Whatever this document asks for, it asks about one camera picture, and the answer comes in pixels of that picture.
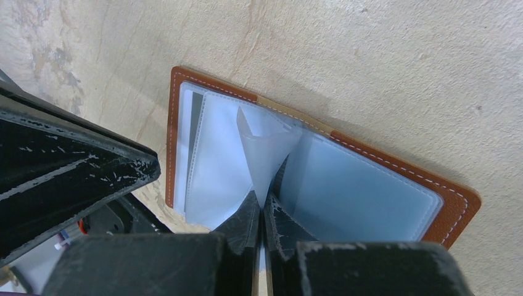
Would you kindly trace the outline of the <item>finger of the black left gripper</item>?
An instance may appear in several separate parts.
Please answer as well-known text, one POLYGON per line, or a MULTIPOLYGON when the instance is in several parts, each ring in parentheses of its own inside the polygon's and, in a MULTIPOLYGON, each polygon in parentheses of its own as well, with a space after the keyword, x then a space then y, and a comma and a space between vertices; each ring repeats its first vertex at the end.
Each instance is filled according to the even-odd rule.
POLYGON ((1 265, 159 178, 157 153, 1 83, 1 265))

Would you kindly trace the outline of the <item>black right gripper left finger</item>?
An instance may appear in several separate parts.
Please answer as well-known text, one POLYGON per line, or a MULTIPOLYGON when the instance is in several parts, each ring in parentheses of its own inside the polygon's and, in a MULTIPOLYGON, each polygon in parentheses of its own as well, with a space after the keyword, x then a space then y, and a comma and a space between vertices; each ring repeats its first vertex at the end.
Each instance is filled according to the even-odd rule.
POLYGON ((61 256, 44 295, 256 295, 254 192, 214 231, 89 236, 61 256))

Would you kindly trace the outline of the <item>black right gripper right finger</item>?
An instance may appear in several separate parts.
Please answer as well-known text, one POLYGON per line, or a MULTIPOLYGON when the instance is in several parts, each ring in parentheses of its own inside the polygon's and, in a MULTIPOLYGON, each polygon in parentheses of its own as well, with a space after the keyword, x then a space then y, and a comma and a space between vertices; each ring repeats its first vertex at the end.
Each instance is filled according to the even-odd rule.
POLYGON ((270 295, 471 295, 432 242, 321 242, 270 194, 263 208, 270 295))

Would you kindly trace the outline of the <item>brown leather card holder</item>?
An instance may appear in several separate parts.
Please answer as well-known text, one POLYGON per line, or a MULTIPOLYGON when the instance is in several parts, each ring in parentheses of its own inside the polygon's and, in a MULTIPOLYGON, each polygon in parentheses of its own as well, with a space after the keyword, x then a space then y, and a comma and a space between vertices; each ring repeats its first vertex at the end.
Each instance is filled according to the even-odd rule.
POLYGON ((254 192, 273 194, 322 241, 431 241, 450 247, 479 194, 259 94, 187 67, 171 70, 166 204, 174 206, 179 92, 206 90, 189 167, 189 224, 216 229, 254 192))

